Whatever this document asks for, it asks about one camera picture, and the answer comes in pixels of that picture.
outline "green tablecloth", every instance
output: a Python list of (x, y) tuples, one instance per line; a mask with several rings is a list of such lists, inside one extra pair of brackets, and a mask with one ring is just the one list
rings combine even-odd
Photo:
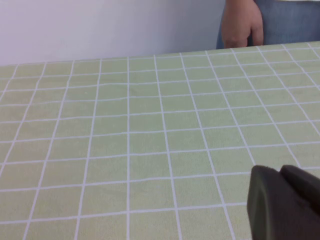
[(320, 175), (320, 42), (0, 66), (0, 239), (250, 239), (251, 167)]

